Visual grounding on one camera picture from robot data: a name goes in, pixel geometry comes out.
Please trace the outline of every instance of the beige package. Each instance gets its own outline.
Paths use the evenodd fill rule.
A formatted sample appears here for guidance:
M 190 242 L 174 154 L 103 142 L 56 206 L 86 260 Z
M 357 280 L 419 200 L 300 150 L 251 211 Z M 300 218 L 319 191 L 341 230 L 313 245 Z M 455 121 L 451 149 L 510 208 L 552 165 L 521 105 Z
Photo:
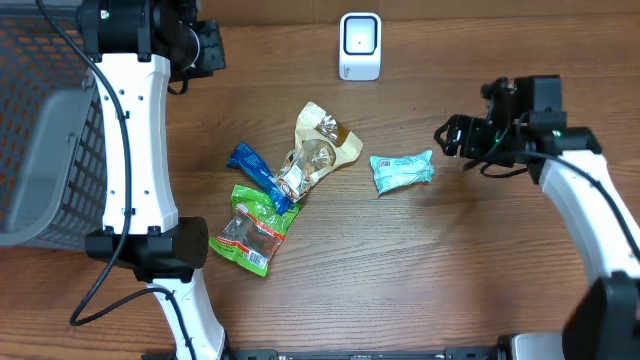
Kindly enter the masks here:
M 298 115 L 296 144 L 276 175 L 278 188 L 298 202 L 325 175 L 355 161 L 362 141 L 320 106 L 309 102 Z

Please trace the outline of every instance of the blue wrapper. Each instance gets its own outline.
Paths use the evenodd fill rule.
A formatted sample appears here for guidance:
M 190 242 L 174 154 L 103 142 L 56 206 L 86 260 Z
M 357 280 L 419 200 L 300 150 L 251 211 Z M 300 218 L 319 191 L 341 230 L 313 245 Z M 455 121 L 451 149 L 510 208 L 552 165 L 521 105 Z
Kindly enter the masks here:
M 241 142 L 231 154 L 229 161 L 227 161 L 227 167 L 242 169 L 251 180 L 258 184 L 260 189 L 271 198 L 273 207 L 276 208 L 278 215 L 284 215 L 292 205 L 291 200 L 276 186 L 275 179 L 267 163 L 244 142 Z
M 430 162 L 432 154 L 431 150 L 427 150 L 402 158 L 372 156 L 370 163 L 378 194 L 416 182 L 431 182 L 435 171 Z

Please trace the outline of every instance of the wooden surface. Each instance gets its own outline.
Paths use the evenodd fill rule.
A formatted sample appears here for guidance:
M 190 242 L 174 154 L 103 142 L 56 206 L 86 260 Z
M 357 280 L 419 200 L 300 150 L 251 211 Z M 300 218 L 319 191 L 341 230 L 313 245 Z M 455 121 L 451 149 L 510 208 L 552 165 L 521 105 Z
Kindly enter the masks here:
M 380 198 L 371 155 L 433 147 L 453 113 L 486 111 L 480 85 L 559 73 L 570 125 L 591 127 L 631 212 L 640 216 L 640 16 L 386 23 L 381 78 L 337 76 L 335 26 L 225 28 L 228 69 L 170 97 L 169 162 L 182 215 L 211 235 L 231 217 L 224 164 L 240 141 L 273 170 L 293 147 L 307 101 L 364 142 L 357 163 L 310 193 L 266 279 L 210 251 L 215 312 L 238 348 L 424 350 L 490 345 L 558 329 L 586 290 L 557 211 L 526 176 L 485 179 L 435 151 L 437 173 Z M 102 264 L 83 254 L 0 250 L 0 359 L 135 359 L 173 348 L 160 307 L 136 300 L 82 328 L 71 311 Z M 140 289 L 113 271 L 96 311 Z
M 223 26 L 338 24 L 350 11 L 383 21 L 640 13 L 636 0 L 201 0 Z

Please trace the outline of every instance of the food packet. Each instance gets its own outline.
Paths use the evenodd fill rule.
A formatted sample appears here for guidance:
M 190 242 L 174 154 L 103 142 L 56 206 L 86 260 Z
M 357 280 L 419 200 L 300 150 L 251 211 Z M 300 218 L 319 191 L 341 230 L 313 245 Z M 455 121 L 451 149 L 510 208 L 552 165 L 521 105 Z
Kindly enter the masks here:
M 431 165 L 433 151 L 402 158 L 386 158 L 372 156 L 373 180 L 378 188 L 378 195 L 400 186 L 416 182 L 431 182 L 435 169 Z
M 227 167 L 242 169 L 251 180 L 258 184 L 260 189 L 271 198 L 278 215 L 284 215 L 292 205 L 291 200 L 276 186 L 275 178 L 271 174 L 267 163 L 246 143 L 241 142 L 236 147 L 229 161 L 227 161 Z
M 209 245 L 243 268 L 266 276 L 269 261 L 284 241 L 300 205 L 294 204 L 280 216 L 269 196 L 236 185 L 231 194 L 231 206 L 233 218 L 222 235 L 209 239 Z
M 309 102 L 298 115 L 295 149 L 287 154 L 276 184 L 296 203 L 328 173 L 355 161 L 361 150 L 362 141 L 354 133 Z

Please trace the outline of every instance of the plastic bin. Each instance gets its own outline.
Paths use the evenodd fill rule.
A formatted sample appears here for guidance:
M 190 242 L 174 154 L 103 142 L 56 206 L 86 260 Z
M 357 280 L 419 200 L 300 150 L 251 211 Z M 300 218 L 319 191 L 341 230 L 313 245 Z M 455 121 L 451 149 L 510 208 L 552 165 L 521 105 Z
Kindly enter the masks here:
M 49 7 L 80 44 L 72 7 Z M 0 5 L 0 246 L 84 249 L 106 162 L 93 77 L 35 6 Z

